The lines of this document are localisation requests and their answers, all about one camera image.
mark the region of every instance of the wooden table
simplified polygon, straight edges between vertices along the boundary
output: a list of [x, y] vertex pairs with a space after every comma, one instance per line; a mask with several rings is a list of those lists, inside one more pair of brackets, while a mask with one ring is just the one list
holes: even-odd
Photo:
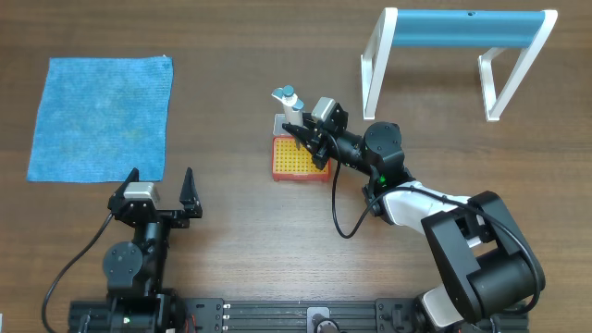
[[[274, 182], [271, 91], [292, 84], [321, 96], [363, 133], [360, 53], [385, 6], [557, 8], [559, 19], [499, 123], [486, 123], [476, 66], [482, 50], [397, 50], [378, 118], [401, 125], [406, 165], [451, 194], [497, 192], [545, 268], [533, 332], [592, 325], [592, 2], [512, 0], [273, 1], [4, 0], [0, 3], [0, 313], [4, 332], [40, 332], [44, 294], [89, 241], [118, 186], [29, 183], [32, 134], [48, 60], [60, 56], [172, 56], [165, 181], [171, 207], [192, 167], [203, 219], [174, 230], [165, 285], [227, 300], [413, 297], [439, 283], [426, 241], [368, 218], [343, 240], [329, 183]], [[517, 53], [496, 59], [498, 79]], [[364, 209], [367, 179], [344, 170], [345, 229]], [[102, 260], [132, 230], [112, 223], [58, 285], [48, 316], [60, 331], [75, 299], [105, 295]]]

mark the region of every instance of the blue bar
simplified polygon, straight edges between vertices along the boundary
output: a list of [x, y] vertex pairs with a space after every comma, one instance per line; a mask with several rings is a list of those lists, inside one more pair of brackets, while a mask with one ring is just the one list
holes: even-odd
[[393, 46], [530, 46], [543, 24], [542, 11], [399, 9]]

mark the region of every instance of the blue mat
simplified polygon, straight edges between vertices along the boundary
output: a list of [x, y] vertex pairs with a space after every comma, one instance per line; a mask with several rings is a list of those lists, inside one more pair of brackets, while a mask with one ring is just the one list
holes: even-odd
[[164, 56], [51, 59], [27, 180], [162, 180], [172, 82]]

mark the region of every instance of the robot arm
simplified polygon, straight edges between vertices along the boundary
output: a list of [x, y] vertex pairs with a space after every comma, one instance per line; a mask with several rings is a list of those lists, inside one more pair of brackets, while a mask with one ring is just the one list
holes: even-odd
[[[317, 167], [334, 158], [365, 173], [370, 179], [363, 194], [373, 215], [425, 235], [443, 282], [419, 297], [425, 325], [440, 330], [460, 320], [475, 323], [533, 295], [524, 311], [534, 306], [544, 273], [497, 194], [449, 196], [424, 187], [403, 164], [397, 124], [377, 122], [363, 137], [352, 134], [347, 112], [326, 97], [302, 118], [303, 126], [283, 128]], [[492, 241], [497, 249], [475, 258], [471, 248]]]

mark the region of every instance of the black cable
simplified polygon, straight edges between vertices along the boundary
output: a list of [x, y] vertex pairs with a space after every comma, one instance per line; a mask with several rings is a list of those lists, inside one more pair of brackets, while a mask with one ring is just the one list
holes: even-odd
[[47, 304], [49, 303], [49, 298], [52, 296], [52, 292], [54, 292], [57, 282], [59, 282], [59, 279], [62, 278], [64, 276], [64, 274], [66, 274], [66, 272], [72, 267], [72, 265], [74, 265], [74, 263], [76, 263], [96, 243], [96, 241], [99, 239], [99, 237], [101, 237], [101, 234], [103, 233], [103, 231], [105, 231], [105, 228], [107, 228], [107, 226], [109, 225], [109, 222], [111, 222], [112, 218], [113, 218], [112, 214], [109, 214], [107, 216], [107, 218], [105, 219], [105, 222], [103, 223], [101, 228], [99, 228], [99, 231], [97, 231], [96, 235], [94, 235], [92, 240], [88, 243], [88, 245], [86, 245], [84, 247], [84, 249], [82, 249], [82, 251], [80, 251], [80, 253], [78, 253], [72, 260], [70, 260], [70, 262], [66, 266], [64, 266], [64, 268], [59, 272], [59, 274], [55, 278], [54, 283], [52, 283], [52, 286], [47, 291], [47, 294], [45, 294], [45, 299], [43, 300], [43, 305], [41, 307], [41, 320], [43, 321], [43, 326], [45, 327], [45, 329], [47, 329], [48, 332], [56, 333], [49, 326], [49, 323], [47, 322], [47, 316], [45, 315], [45, 313], [47, 310]]
[[339, 147], [337, 145], [337, 141], [335, 140], [335, 138], [329, 133], [326, 133], [326, 135], [333, 142], [333, 146], [335, 147], [336, 155], [338, 158], [338, 164], [337, 164], [337, 168], [335, 170], [335, 176], [333, 177], [333, 188], [331, 190], [331, 209], [332, 209], [332, 213], [333, 213], [333, 223], [335, 223], [335, 228], [337, 229], [338, 234], [342, 238], [347, 240], [347, 239], [353, 237], [353, 235], [355, 235], [355, 233], [358, 231], [358, 228], [362, 225], [362, 222], [364, 221], [364, 219], [365, 219], [366, 215], [368, 214], [368, 212], [370, 211], [370, 209], [372, 209], [372, 207], [376, 203], [378, 203], [380, 201], [380, 199], [382, 199], [385, 195], [387, 195], [389, 193], [393, 193], [395, 191], [415, 191], [420, 194], [423, 194], [424, 196], [441, 201], [444, 204], [456, 205], [457, 207], [460, 207], [466, 211], [469, 211], [477, 216], [483, 217], [483, 219], [485, 219], [486, 221], [488, 221], [489, 223], [491, 223], [495, 227], [498, 227], [504, 234], [506, 234], [506, 236], [510, 237], [512, 239], [512, 241], [516, 244], [516, 246], [518, 246], [520, 248], [520, 251], [522, 252], [524, 259], [526, 261], [526, 264], [528, 265], [528, 268], [530, 269], [530, 272], [533, 275], [533, 278], [535, 280], [535, 292], [533, 294], [533, 298], [531, 299], [530, 303], [521, 309], [505, 310], [505, 311], [502, 311], [502, 313], [505, 315], [523, 315], [523, 314], [526, 314], [527, 312], [531, 311], [537, 305], [538, 299], [540, 298], [541, 285], [540, 285], [538, 271], [535, 269], [535, 261], [533, 259], [533, 254], [531, 254], [526, 249], [524, 244], [516, 237], [516, 235], [514, 235], [514, 233], [511, 230], [509, 230], [505, 225], [503, 225], [501, 222], [499, 222], [497, 218], [491, 216], [490, 214], [488, 214], [480, 209], [472, 207], [469, 204], [461, 203], [461, 202], [458, 202], [455, 200], [451, 200], [451, 199], [448, 199], [446, 196], [439, 196], [439, 195], [436, 195], [430, 191], [416, 189], [415, 187], [399, 186], [399, 187], [396, 187], [396, 188], [393, 188], [393, 189], [390, 189], [390, 190], [380, 193], [369, 205], [366, 206], [366, 209], [364, 209], [364, 212], [362, 213], [362, 215], [358, 219], [358, 222], [356, 223], [356, 225], [353, 228], [353, 230], [351, 231], [351, 233], [348, 235], [344, 234], [343, 231], [341, 231], [341, 228], [339, 227], [339, 222], [337, 220], [337, 212], [335, 210], [335, 191], [337, 188], [337, 178], [339, 176], [339, 171], [341, 169], [341, 162], [340, 162], [341, 161], [341, 153], [339, 151]]

